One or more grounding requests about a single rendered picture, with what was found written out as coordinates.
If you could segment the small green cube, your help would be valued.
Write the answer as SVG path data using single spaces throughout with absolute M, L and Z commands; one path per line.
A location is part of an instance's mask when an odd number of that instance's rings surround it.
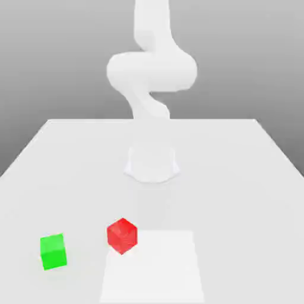
M 67 253 L 62 233 L 40 238 L 40 257 L 44 270 L 67 265 Z

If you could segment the small red cube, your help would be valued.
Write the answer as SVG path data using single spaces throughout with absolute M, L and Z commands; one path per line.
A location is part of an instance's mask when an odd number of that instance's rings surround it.
M 107 227 L 107 242 L 123 255 L 138 243 L 138 229 L 125 218 L 120 218 Z

